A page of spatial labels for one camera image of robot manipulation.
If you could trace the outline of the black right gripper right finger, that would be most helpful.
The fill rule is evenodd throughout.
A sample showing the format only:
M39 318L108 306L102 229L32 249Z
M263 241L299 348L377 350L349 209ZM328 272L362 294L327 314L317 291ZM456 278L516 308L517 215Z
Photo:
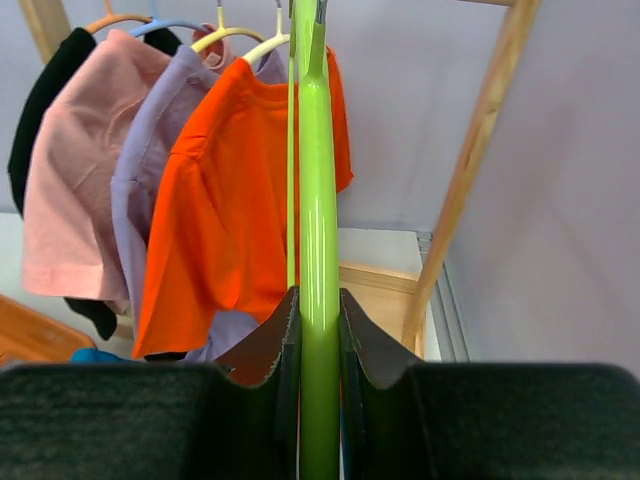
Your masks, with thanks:
M420 360L340 290L342 443L348 479L409 479L424 449L410 368Z

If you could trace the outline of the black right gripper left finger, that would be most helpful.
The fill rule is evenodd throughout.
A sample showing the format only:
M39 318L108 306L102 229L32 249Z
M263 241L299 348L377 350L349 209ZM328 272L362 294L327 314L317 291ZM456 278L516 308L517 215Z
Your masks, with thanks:
M300 292L290 288L271 316L221 356L215 394L216 479L294 479L301 356Z

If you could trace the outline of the green clothes hanger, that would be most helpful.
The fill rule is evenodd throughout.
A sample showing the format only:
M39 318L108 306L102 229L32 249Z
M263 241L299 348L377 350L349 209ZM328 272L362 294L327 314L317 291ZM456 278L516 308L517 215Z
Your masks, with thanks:
M293 1L290 52L298 73L299 476L340 475L339 268L326 2Z

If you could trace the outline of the blue t shirt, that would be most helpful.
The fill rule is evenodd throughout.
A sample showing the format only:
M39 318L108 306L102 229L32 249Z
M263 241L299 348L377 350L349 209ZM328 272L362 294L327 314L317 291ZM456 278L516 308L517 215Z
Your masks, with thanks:
M82 348L72 354L69 362L83 364L131 363L131 360L95 348Z

